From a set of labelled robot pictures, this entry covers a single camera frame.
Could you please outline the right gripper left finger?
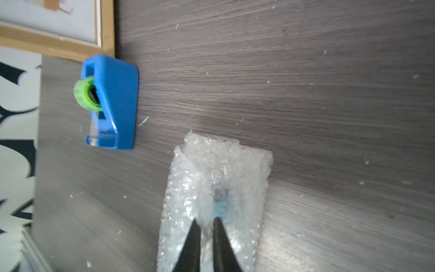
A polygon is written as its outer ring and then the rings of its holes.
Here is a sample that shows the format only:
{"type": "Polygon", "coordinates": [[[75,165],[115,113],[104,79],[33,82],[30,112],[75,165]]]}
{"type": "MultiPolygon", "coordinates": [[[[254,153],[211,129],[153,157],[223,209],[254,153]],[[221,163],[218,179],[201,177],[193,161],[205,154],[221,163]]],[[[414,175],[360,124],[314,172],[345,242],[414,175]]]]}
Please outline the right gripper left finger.
{"type": "Polygon", "coordinates": [[[200,272],[201,228],[194,219],[173,272],[200,272]]]}

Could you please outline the blue liquid bottle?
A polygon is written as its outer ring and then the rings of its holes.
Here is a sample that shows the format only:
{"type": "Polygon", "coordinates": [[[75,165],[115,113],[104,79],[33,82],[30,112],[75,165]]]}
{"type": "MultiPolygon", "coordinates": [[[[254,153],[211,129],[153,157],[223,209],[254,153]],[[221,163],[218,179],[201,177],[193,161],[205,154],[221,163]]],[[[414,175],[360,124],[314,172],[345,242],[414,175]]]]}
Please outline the blue liquid bottle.
{"type": "Polygon", "coordinates": [[[214,217],[225,221],[231,211],[231,205],[227,200],[215,200],[213,203],[214,217]]]}

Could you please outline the blue tape dispenser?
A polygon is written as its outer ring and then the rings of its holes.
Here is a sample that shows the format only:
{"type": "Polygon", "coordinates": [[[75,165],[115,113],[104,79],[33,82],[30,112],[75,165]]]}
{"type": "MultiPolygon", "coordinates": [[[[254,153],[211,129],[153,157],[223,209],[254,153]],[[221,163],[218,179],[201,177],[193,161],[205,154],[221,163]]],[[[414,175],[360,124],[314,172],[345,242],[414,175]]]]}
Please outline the blue tape dispenser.
{"type": "Polygon", "coordinates": [[[133,149],[138,90],[135,65],[105,54],[84,61],[74,97],[91,115],[85,144],[109,150],[133,149]]]}

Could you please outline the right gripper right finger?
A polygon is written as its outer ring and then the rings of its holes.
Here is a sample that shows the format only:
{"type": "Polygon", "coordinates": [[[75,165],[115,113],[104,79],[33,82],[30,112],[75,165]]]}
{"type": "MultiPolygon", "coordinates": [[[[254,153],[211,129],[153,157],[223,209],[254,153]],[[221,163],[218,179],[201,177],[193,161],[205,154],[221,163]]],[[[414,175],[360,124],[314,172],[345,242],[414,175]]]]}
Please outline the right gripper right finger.
{"type": "Polygon", "coordinates": [[[214,272],[242,272],[219,217],[213,224],[213,265],[214,272]]]}

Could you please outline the clear bubble wrap sheet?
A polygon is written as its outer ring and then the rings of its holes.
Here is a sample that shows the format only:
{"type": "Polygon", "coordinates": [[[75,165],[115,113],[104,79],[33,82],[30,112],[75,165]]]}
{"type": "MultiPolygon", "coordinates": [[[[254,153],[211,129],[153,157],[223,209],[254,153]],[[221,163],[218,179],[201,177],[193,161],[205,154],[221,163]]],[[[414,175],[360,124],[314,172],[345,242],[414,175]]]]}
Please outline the clear bubble wrap sheet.
{"type": "Polygon", "coordinates": [[[172,272],[195,219],[201,228],[201,266],[213,271],[213,203],[231,205],[223,222],[244,272],[255,271],[257,249],[273,165],[270,151],[236,139],[188,133],[174,149],[159,232],[157,270],[172,272]]]}

